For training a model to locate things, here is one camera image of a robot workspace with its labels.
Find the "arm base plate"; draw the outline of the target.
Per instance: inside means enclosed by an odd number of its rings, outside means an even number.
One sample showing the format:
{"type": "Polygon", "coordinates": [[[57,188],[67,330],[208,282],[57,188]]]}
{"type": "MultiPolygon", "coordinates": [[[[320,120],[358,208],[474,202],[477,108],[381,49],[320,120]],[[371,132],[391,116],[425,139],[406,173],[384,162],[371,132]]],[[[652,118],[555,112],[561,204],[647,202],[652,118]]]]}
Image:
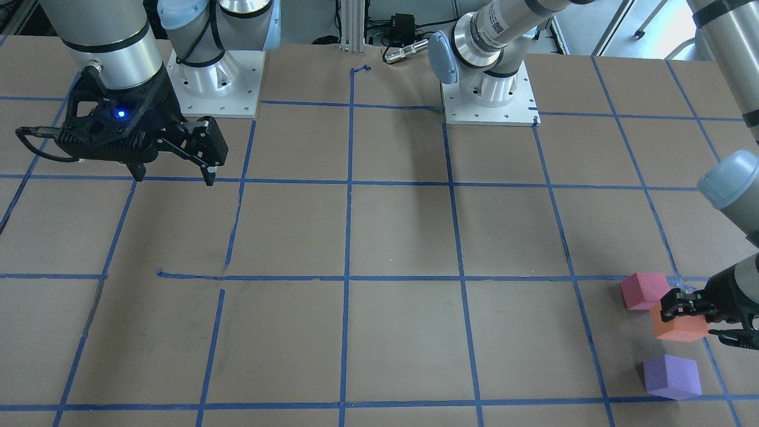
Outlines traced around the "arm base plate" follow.
{"type": "Polygon", "coordinates": [[[541,124],[524,62],[515,75],[507,78],[462,70],[458,82],[442,83],[440,89],[447,124],[526,127],[541,124]]]}
{"type": "Polygon", "coordinates": [[[219,62],[205,68],[180,65],[176,59],[172,51],[167,71],[184,116],[255,117],[266,52],[226,51],[219,62]]]}

